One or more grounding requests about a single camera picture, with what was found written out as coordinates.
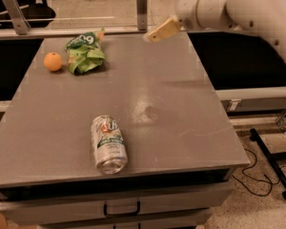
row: snack bag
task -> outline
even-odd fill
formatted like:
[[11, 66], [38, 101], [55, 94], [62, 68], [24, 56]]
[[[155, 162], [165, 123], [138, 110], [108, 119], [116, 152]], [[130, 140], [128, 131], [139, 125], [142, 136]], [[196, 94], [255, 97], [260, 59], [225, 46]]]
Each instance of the snack bag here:
[[100, 45], [104, 34], [104, 29], [87, 32], [75, 37], [67, 44], [69, 72], [83, 74], [103, 63], [105, 54], [102, 52]]

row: drawer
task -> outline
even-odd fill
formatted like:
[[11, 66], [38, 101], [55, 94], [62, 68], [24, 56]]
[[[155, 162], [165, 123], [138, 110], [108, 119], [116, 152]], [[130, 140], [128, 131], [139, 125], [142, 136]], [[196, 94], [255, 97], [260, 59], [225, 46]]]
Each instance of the drawer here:
[[19, 225], [48, 224], [127, 215], [146, 215], [219, 206], [231, 181], [69, 198], [0, 202], [0, 213]]
[[211, 216], [209, 209], [160, 213], [119, 219], [95, 219], [39, 226], [39, 229], [168, 229], [204, 224]]

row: drawer handle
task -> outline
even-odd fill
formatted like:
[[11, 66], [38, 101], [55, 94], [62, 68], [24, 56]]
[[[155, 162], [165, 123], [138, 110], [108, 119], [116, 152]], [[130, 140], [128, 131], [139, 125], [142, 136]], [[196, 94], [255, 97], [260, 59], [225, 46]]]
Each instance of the drawer handle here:
[[122, 214], [108, 214], [107, 213], [107, 204], [104, 204], [104, 216], [106, 218], [121, 218], [121, 217], [129, 217], [129, 216], [136, 216], [137, 214], [139, 214], [141, 209], [141, 204], [140, 201], [138, 201], [136, 203], [136, 210], [130, 213], [122, 213]]
[[141, 229], [141, 223], [137, 224], [137, 229]]

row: soda can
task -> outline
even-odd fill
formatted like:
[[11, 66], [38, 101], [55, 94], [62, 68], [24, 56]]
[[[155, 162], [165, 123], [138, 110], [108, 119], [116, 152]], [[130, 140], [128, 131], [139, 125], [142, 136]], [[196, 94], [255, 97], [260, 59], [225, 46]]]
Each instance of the soda can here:
[[114, 174], [127, 164], [127, 154], [116, 120], [107, 114], [95, 118], [91, 127], [92, 148], [96, 169], [102, 174]]

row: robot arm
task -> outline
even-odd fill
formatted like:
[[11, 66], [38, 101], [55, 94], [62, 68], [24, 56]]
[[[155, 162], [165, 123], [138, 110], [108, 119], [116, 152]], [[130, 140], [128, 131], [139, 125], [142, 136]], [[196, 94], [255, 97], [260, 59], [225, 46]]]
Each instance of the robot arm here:
[[286, 0], [179, 0], [176, 17], [145, 38], [156, 42], [181, 27], [186, 31], [248, 32], [268, 42], [286, 63]]

